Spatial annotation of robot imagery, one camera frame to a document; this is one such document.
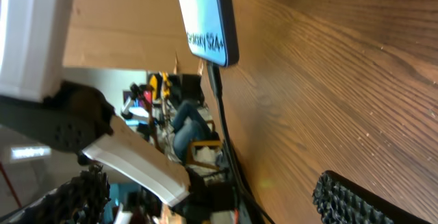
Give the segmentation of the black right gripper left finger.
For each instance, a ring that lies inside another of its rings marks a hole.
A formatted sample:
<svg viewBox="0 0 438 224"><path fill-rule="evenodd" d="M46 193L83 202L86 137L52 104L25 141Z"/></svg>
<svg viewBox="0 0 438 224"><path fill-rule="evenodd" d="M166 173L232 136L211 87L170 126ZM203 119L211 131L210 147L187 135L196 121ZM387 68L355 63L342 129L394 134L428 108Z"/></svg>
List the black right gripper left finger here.
<svg viewBox="0 0 438 224"><path fill-rule="evenodd" d="M71 178L35 202L1 217L2 223L100 223L110 201L107 173L100 165Z"/></svg>

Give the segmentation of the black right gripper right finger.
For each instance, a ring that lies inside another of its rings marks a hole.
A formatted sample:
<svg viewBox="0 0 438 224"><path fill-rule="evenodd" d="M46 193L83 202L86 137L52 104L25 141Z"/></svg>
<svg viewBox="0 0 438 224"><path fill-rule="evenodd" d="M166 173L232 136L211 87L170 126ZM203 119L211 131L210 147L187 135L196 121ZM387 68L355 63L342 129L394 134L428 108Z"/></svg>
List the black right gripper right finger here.
<svg viewBox="0 0 438 224"><path fill-rule="evenodd" d="M428 224L334 171L319 176L312 197L324 224Z"/></svg>

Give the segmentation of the blue Samsung Galaxy phone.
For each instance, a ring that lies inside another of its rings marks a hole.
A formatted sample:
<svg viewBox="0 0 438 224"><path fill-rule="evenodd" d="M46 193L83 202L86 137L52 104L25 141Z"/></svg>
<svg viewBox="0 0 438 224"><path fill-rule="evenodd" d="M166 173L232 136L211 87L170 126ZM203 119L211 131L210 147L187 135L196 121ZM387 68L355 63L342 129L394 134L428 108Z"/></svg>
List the blue Samsung Galaxy phone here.
<svg viewBox="0 0 438 224"><path fill-rule="evenodd" d="M218 66L240 58L232 0L179 0L190 51Z"/></svg>

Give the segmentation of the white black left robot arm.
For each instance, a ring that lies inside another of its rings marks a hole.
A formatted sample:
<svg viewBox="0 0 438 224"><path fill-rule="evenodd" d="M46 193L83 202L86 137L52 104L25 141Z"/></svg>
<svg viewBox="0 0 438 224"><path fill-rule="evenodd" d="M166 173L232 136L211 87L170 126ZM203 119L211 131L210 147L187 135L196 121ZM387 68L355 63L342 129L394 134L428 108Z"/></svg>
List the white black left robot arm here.
<svg viewBox="0 0 438 224"><path fill-rule="evenodd" d="M1 0L1 124L64 153L81 153L168 206L190 193L186 169L130 129L102 92L66 81L73 0Z"/></svg>

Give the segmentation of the person in blue jeans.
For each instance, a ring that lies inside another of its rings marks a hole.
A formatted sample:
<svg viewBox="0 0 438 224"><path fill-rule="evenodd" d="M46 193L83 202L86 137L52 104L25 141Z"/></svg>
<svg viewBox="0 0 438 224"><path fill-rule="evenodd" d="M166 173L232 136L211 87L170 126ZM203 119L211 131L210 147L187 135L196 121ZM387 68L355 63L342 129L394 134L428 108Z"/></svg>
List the person in blue jeans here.
<svg viewBox="0 0 438 224"><path fill-rule="evenodd" d="M189 101L183 101L171 123L175 137L172 147L175 155L185 164L188 145L196 140L214 140L206 120Z"/></svg>

